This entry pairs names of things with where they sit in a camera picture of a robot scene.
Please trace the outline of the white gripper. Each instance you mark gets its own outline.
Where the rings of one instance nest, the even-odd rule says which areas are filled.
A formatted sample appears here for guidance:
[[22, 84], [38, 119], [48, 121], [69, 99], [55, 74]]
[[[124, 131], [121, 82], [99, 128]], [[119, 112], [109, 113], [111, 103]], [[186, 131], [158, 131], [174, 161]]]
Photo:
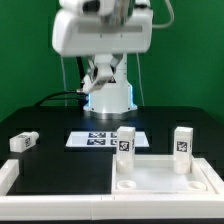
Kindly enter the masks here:
[[59, 0], [52, 46], [63, 57], [88, 56], [87, 75], [95, 80], [94, 55], [110, 54], [116, 73], [122, 54], [146, 52], [153, 11], [148, 0]]

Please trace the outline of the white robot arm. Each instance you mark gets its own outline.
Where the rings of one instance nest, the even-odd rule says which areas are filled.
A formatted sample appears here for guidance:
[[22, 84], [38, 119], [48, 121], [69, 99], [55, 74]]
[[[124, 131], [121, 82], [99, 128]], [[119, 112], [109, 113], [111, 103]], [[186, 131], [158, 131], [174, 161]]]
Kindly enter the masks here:
[[52, 45], [63, 57], [85, 57], [86, 114], [120, 118], [137, 110], [127, 55], [149, 49], [153, 11], [146, 0], [59, 0]]

